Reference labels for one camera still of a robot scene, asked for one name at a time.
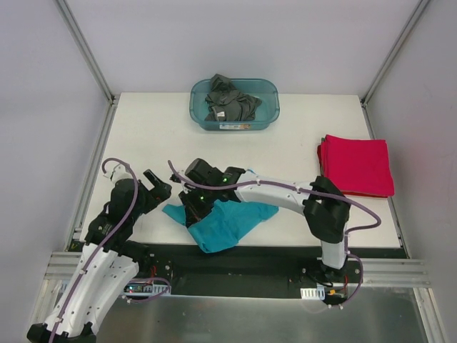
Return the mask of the teal t shirt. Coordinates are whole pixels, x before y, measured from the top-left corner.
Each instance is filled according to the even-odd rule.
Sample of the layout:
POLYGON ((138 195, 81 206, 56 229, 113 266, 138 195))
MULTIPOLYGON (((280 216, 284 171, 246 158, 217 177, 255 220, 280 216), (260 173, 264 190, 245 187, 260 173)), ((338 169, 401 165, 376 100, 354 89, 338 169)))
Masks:
POLYGON ((210 213, 187 231, 201 251, 211 254, 236 246, 252 229, 278 214, 276 206, 216 201, 210 213))

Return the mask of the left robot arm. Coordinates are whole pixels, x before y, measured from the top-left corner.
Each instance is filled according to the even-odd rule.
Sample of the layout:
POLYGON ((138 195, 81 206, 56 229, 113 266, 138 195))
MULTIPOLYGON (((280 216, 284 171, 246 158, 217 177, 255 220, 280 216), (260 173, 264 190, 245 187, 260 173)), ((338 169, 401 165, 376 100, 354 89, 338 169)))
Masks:
POLYGON ((151 189, 121 165, 111 173, 110 200, 90 222, 79 263, 57 305, 44 322, 28 330, 30 342, 95 342, 124 287, 134 278, 152 276, 152 251, 129 238, 139 217, 171 196, 171 185, 149 169, 144 176, 151 189))

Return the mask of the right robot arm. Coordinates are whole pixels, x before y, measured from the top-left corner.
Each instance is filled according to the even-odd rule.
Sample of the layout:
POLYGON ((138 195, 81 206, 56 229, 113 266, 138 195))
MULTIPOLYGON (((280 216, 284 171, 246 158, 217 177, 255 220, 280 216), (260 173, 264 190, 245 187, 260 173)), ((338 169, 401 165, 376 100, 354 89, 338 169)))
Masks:
POLYGON ((323 277, 337 282, 346 275, 343 235, 351 205, 328 179, 287 182, 234 166, 221 171, 197 158, 185 171, 173 171, 171 181, 182 187, 179 199, 186 227, 207 217, 217 201, 256 202, 288 209, 302 215, 312 235, 320 240, 323 277))

